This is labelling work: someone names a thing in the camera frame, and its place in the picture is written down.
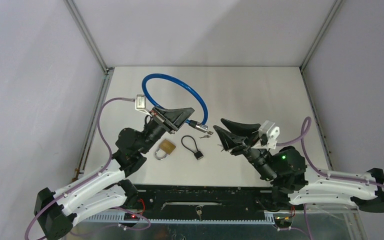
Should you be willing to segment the blue lock silver keys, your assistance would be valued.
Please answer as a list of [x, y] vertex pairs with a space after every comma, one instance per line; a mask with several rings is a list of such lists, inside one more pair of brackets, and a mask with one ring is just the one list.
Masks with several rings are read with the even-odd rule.
[[210, 138], [214, 133], [212, 131], [207, 131], [204, 136], [199, 137], [200, 139]]

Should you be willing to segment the black cable lock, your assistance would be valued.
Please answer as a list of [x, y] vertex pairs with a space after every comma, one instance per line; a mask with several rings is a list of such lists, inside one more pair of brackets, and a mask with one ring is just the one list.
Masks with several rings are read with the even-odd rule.
[[197, 142], [191, 135], [184, 135], [180, 140], [182, 146], [190, 151], [196, 160], [201, 160], [204, 157], [202, 151], [198, 148]]

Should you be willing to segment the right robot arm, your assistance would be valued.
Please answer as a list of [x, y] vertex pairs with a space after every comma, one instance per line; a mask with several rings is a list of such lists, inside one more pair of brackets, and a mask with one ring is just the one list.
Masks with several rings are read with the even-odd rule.
[[272, 121], [245, 124], [221, 119], [215, 125], [224, 151], [243, 156], [271, 184], [271, 204], [277, 209], [305, 204], [340, 204], [363, 212], [384, 213], [384, 172], [372, 168], [364, 173], [347, 173], [317, 168], [292, 145], [277, 141], [280, 128]]

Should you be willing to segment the brass padlock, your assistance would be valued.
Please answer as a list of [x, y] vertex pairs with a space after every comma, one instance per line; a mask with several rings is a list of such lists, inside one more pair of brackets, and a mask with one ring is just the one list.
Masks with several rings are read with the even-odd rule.
[[164, 139], [157, 147], [154, 152], [154, 157], [162, 161], [167, 158], [174, 150], [176, 149], [176, 145], [168, 139]]

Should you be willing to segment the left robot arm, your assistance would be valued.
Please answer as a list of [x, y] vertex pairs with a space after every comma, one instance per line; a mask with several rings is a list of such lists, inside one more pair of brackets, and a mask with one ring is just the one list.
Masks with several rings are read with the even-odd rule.
[[105, 164], [55, 191], [47, 187], [40, 190], [33, 213], [44, 238], [59, 240], [92, 215], [115, 207], [136, 206], [137, 189], [127, 178], [142, 167], [147, 160], [145, 154], [162, 136], [176, 133], [194, 111], [192, 107], [153, 107], [143, 130], [125, 127], [119, 132], [117, 150], [109, 153]]

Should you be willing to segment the padlock key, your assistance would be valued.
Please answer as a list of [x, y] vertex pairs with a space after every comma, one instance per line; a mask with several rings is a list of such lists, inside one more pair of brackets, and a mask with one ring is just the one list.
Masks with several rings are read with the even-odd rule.
[[203, 215], [203, 207], [201, 205], [197, 205], [195, 208], [196, 214], [198, 215], [198, 219], [201, 222], [203, 220], [202, 215]]

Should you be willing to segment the blue cable lock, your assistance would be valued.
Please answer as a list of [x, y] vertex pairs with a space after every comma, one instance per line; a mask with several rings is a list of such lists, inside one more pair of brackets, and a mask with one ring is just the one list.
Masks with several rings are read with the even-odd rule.
[[149, 103], [156, 107], [195, 107], [201, 116], [191, 116], [185, 123], [204, 134], [211, 131], [207, 103], [197, 90], [183, 80], [166, 73], [150, 73], [141, 81], [141, 90]]

